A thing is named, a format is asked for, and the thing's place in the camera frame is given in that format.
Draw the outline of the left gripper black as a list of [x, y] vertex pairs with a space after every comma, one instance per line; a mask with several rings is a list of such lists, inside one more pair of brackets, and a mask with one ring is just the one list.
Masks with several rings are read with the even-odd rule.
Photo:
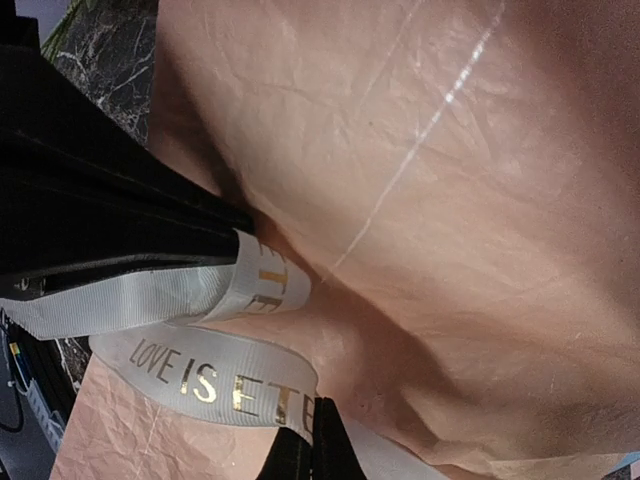
[[161, 163], [104, 114], [56, 112], [68, 81], [39, 53], [37, 22], [1, 17], [1, 275], [53, 295], [129, 273], [225, 266], [236, 206]]

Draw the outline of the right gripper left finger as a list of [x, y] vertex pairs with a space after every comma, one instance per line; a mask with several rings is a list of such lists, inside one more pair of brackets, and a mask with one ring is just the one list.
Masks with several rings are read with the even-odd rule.
[[312, 447], [289, 428], [279, 428], [257, 480], [310, 480]]

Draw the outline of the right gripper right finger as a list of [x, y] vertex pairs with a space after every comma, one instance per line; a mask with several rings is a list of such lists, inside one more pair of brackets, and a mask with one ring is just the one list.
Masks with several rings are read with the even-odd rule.
[[366, 480], [335, 402], [317, 397], [314, 406], [313, 480]]

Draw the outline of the white printed ribbon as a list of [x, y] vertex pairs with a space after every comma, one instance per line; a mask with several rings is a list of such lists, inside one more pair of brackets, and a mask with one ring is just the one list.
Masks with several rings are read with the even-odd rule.
[[[209, 321], [302, 307], [311, 282], [294, 262], [244, 232], [225, 266], [129, 273], [53, 295], [21, 295], [1, 278], [1, 308], [40, 340], [87, 337], [124, 381], [185, 416], [235, 427], [289, 428], [313, 448], [318, 376], [299, 354], [210, 330]], [[354, 421], [343, 421], [367, 479], [438, 472]]]

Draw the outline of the beige pink wrapping paper sheet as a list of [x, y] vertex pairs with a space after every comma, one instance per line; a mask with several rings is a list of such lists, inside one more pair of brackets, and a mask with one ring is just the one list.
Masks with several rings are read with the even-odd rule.
[[163, 1], [148, 145], [255, 211], [299, 352], [418, 477], [639, 447], [635, 1]]

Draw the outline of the left pile of fake flowers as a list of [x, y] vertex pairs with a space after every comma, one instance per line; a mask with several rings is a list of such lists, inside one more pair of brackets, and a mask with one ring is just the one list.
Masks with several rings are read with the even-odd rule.
[[56, 24], [41, 46], [41, 53], [48, 61], [52, 62], [57, 57], [62, 44], [68, 37], [73, 22], [78, 16], [83, 12], [93, 11], [98, 3], [98, 0], [71, 0], [69, 2], [62, 19]]

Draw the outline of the blue wrapping paper sheet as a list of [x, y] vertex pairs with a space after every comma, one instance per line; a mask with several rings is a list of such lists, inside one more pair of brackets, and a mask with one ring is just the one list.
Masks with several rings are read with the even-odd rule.
[[626, 455], [603, 480], [636, 480], [639, 478], [640, 453]]

